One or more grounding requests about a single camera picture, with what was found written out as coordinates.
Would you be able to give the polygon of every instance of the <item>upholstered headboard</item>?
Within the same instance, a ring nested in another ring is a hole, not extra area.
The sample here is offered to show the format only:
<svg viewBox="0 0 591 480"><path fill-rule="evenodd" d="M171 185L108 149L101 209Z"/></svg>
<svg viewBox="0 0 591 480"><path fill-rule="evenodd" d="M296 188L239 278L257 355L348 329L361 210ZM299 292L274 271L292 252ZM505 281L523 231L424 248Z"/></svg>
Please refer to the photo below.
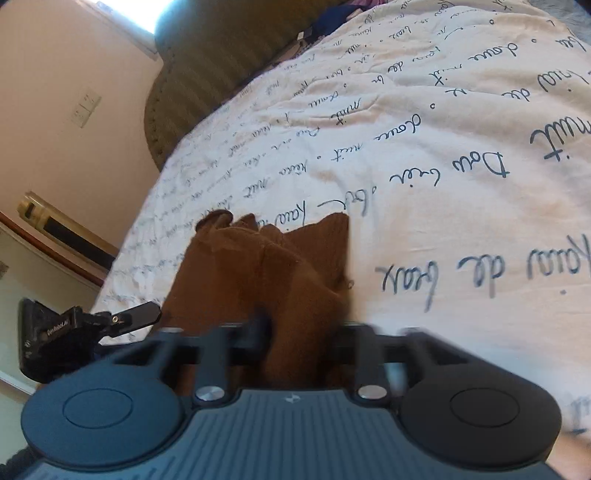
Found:
<svg viewBox="0 0 591 480"><path fill-rule="evenodd" d="M340 1L175 0L157 25L164 66L144 117L158 169L195 125Z"/></svg>

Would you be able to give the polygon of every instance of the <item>wooden door frame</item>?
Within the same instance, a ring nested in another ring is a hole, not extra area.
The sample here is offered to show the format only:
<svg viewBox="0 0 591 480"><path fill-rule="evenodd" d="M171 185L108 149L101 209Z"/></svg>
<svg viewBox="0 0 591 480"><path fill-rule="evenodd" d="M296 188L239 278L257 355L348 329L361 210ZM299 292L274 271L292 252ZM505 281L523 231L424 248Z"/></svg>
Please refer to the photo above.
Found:
<svg viewBox="0 0 591 480"><path fill-rule="evenodd" d="M24 241L28 242L29 244L31 244L32 246L37 248L40 252L42 252L43 254L48 256L49 258L51 258L53 261L59 263L62 267L65 267L68 270L71 270L75 274L81 276L85 280L88 280L89 282L93 283L94 285L97 285L99 287L103 286L103 280L101 278L84 270L84 268L76 265L74 262L72 262L71 260L68 260L63 255L60 255L58 252L56 252L55 250L48 247L45 243L43 243L39 239L35 238L33 235L31 235L29 232L27 232L24 228L20 227L15 222L10 220L10 218L7 217L6 215L4 215L2 212L0 212L0 223L5 225L7 228L9 228L11 231L13 231L13 233L15 233L16 235L21 237Z"/></svg>

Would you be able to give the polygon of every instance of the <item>brown sweater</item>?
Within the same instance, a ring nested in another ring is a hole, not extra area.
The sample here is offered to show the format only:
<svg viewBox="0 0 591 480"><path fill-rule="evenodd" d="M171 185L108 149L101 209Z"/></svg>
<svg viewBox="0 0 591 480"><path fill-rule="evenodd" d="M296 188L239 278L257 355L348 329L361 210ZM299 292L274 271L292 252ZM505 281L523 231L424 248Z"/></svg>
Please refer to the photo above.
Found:
<svg viewBox="0 0 591 480"><path fill-rule="evenodd" d="M197 224L160 326L201 335L263 309L273 321L273 341L259 383L326 383L321 365L327 341L348 310L348 217L335 213L287 233L272 225L259 230L253 214L232 219L227 210L216 210ZM190 379L177 391L185 391Z"/></svg>

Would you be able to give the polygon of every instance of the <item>wall outlet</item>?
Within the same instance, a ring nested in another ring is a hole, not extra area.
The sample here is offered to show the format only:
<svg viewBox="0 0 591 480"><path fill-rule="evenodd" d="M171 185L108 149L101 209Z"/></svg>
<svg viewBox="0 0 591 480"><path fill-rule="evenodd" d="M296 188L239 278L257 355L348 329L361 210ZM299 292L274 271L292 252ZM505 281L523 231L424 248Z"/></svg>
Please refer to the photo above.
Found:
<svg viewBox="0 0 591 480"><path fill-rule="evenodd" d="M79 103L84 108L86 108L90 113L92 113L95 111L95 108L99 104L101 98L102 97L98 93L96 93L94 90L89 88Z"/></svg>
<svg viewBox="0 0 591 480"><path fill-rule="evenodd" d="M80 128L83 128L86 125L86 122L90 118L90 112L84 108L82 105L76 105L74 111L72 112L71 120Z"/></svg>

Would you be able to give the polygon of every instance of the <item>white duvet cover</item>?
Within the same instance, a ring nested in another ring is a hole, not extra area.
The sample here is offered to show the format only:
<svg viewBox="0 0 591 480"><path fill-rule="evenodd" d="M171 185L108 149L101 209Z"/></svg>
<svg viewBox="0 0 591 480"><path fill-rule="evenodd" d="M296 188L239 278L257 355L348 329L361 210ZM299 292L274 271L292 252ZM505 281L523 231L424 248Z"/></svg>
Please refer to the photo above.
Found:
<svg viewBox="0 0 591 480"><path fill-rule="evenodd" d="M584 432L590 82L591 47L526 2L367 11L182 140L95 310L162 303L211 209L284 231L345 211L352 319L432 330L548 389Z"/></svg>

